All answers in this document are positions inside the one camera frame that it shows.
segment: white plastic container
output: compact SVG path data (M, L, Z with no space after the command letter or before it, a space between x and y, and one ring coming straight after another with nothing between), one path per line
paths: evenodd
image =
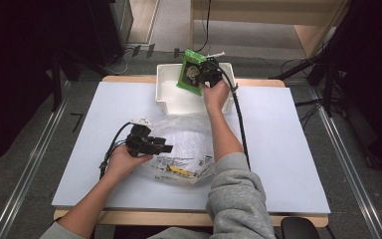
M234 72L230 63L220 63L233 86L235 86ZM156 103L167 115L206 114L206 107L202 96L178 88L182 64L157 65ZM223 105L222 112L227 113L234 99L232 93Z

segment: clear plastic bag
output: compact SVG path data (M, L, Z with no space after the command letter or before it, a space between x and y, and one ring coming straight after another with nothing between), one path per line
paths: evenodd
M166 144L173 145L173 149L142 164L147 176L194 184L214 175L213 140L207 116L169 115L150 121L150 136L166 138Z

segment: hand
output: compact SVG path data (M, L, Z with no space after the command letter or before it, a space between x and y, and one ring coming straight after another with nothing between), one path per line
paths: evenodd
M129 176L139 164L151 158L153 158L153 155L133 157L128 153L127 146L118 146L109 158L109 164L103 178L111 179L114 183L118 184Z
M229 95L229 87L224 81L220 81L213 88L208 88L204 84L200 84L203 90L204 103L206 104L207 113L218 112L222 110L226 99Z

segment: person's left hand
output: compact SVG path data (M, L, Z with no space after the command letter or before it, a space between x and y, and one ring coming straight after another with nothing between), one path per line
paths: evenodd
M119 183L131 174L131 172L141 163L150 160L153 155L143 155L133 157L128 153L128 147L118 146L109 158L106 173L103 178L114 180Z

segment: green snack bag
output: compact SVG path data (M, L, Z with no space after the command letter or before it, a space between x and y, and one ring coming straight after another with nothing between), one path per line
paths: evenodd
M176 86L201 96L201 89L197 82L197 75L199 74L200 63L204 61L206 61L206 58L203 55L188 49L185 52L181 74Z

